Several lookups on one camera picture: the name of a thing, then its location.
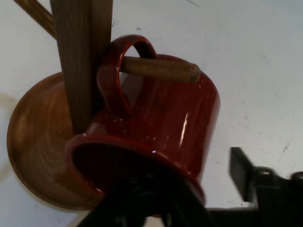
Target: red mug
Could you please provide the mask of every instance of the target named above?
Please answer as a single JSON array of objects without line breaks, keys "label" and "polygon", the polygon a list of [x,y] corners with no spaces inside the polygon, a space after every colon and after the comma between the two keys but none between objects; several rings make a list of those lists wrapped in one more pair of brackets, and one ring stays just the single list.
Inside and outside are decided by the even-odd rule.
[{"label": "red mug", "polygon": [[203,72],[196,83],[129,75],[121,87],[121,62],[131,46],[143,58],[184,61],[157,54],[142,36],[114,40],[97,72],[105,106],[84,134],[68,141],[67,166],[101,195],[127,177],[169,168],[204,201],[199,181],[220,108],[218,91]]}]

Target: wood grain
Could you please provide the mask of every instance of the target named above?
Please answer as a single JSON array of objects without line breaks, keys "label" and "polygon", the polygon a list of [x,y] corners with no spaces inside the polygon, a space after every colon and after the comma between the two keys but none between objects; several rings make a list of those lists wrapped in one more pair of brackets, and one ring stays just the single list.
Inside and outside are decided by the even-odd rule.
[{"label": "wood grain", "polygon": [[89,210],[101,199],[67,171],[65,143],[73,136],[62,73],[33,86],[9,122],[9,160],[21,182],[53,205]]},{"label": "wood grain", "polygon": [[29,16],[55,38],[53,18],[37,0],[14,0]]},{"label": "wood grain", "polygon": [[[93,73],[91,5],[89,0],[51,0],[51,6],[73,131],[78,134],[85,131],[100,101]],[[99,13],[106,12],[111,20],[108,10]]]},{"label": "wood grain", "polygon": [[201,70],[189,62],[167,61],[159,59],[124,57],[121,71],[143,77],[173,80],[178,82],[196,82]]}]

